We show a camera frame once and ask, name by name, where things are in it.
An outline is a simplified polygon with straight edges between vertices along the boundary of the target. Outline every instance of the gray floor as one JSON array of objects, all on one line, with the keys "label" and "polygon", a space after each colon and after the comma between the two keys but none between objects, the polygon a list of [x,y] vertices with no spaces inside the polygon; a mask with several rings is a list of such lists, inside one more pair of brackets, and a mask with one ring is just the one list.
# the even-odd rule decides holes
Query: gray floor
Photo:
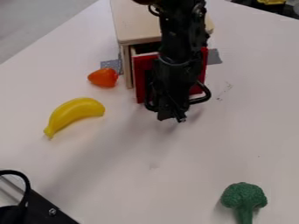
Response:
[{"label": "gray floor", "polygon": [[0,64],[97,0],[0,0]]}]

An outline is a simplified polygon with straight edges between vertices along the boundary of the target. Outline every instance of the black object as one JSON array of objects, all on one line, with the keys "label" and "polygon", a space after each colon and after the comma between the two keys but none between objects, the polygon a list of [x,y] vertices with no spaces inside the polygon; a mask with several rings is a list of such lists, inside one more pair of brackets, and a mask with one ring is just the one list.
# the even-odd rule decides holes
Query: black object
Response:
[{"label": "black object", "polygon": [[243,4],[258,10],[272,12],[288,18],[299,19],[299,16],[295,13],[293,6],[288,3],[266,5],[264,3],[257,2],[257,0],[232,0],[232,3]]},{"label": "black object", "polygon": [[78,224],[34,192],[29,179],[22,172],[0,171],[0,176],[3,175],[19,176],[25,182],[25,190],[17,206],[0,207],[0,224]]},{"label": "black object", "polygon": [[[210,90],[198,81],[203,69],[201,48],[209,38],[205,0],[160,0],[149,6],[149,11],[160,18],[162,40],[153,71],[146,74],[145,107],[157,112],[160,121],[175,117],[184,122],[191,104],[211,98]],[[189,100],[194,85],[199,85],[205,96]]]}]

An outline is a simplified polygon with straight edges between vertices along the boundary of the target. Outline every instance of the green toy broccoli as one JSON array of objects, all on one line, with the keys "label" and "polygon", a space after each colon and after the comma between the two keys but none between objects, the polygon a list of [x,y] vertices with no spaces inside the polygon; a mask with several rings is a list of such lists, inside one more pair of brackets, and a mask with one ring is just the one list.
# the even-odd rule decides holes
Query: green toy broccoli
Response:
[{"label": "green toy broccoli", "polygon": [[239,224],[252,224],[254,209],[265,207],[268,202],[260,187],[242,182],[228,186],[221,203],[235,210]]}]

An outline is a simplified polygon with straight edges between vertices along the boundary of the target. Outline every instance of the white table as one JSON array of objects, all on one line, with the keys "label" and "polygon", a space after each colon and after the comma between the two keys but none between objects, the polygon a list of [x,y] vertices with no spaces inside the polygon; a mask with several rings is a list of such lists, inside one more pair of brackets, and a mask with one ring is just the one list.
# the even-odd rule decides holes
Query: white table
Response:
[{"label": "white table", "polygon": [[[87,75],[117,57],[108,0],[100,0],[0,66],[0,165],[80,223],[227,224],[218,204],[234,182],[261,186],[255,223],[296,223],[299,200],[299,21],[211,1],[212,99],[186,123],[159,122],[123,79],[100,89]],[[60,103],[89,96],[107,113],[43,136]]]}]

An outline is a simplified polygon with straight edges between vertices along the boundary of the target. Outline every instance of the yellow toy banana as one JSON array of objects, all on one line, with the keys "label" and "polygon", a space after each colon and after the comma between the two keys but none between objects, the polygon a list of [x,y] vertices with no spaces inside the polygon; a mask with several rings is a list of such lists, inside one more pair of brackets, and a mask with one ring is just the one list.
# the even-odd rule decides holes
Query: yellow toy banana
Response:
[{"label": "yellow toy banana", "polygon": [[77,98],[67,101],[56,108],[44,132],[52,138],[56,132],[62,130],[70,123],[90,116],[103,116],[104,106],[92,98]]}]

